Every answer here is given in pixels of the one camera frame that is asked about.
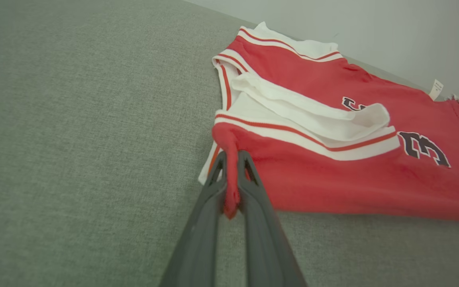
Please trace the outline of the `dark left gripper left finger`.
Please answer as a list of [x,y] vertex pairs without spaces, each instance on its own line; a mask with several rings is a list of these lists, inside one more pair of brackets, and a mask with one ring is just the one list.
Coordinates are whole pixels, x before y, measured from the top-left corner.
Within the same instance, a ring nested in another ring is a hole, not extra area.
[[221,152],[184,227],[159,287],[215,287],[219,217],[227,190],[227,156]]

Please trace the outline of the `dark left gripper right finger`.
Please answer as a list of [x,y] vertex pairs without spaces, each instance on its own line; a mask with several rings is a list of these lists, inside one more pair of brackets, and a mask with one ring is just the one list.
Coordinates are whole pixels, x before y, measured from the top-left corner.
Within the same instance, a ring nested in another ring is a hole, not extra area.
[[308,287],[251,155],[238,152],[237,187],[245,217],[247,287]]

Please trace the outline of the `red jersey with white trim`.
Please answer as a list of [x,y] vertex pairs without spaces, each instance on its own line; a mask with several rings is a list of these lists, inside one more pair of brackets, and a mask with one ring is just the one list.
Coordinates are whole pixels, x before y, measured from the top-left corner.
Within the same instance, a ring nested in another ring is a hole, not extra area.
[[240,27],[212,58],[222,88],[200,174],[228,157],[225,213],[247,151],[276,209],[459,221],[459,103],[351,64],[336,43]]

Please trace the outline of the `grey fabric sofa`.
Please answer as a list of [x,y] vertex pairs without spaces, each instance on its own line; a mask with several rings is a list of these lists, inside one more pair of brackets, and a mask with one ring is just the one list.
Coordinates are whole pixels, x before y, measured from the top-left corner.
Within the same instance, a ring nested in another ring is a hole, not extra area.
[[459,96],[458,0],[0,0],[0,287],[158,287],[260,22]]

